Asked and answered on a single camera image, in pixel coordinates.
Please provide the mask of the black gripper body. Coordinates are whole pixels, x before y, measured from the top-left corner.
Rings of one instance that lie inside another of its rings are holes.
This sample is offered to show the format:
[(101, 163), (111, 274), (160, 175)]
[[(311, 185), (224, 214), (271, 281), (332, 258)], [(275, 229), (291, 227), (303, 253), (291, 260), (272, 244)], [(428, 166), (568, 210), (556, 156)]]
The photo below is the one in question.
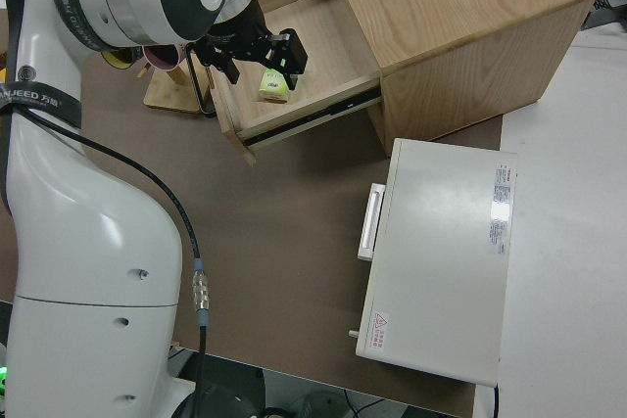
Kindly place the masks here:
[(282, 59), (274, 58), (276, 50), (287, 48), (290, 29), (272, 33), (258, 0), (251, 2), (235, 17), (215, 23), (209, 32), (194, 43), (194, 53), (204, 66), (224, 69), (236, 59), (259, 63), (271, 68)]

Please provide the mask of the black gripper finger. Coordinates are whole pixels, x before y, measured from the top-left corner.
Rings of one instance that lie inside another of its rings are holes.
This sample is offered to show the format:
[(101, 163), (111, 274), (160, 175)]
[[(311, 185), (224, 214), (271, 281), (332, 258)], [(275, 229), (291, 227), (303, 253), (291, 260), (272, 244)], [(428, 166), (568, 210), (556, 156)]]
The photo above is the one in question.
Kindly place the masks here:
[(305, 72), (308, 54), (298, 33), (293, 28), (280, 32), (277, 45), (279, 71), (283, 75), (288, 89), (294, 91), (300, 75)]
[(215, 59), (215, 68), (222, 72), (231, 84), (238, 82), (240, 71), (230, 56), (218, 54)]

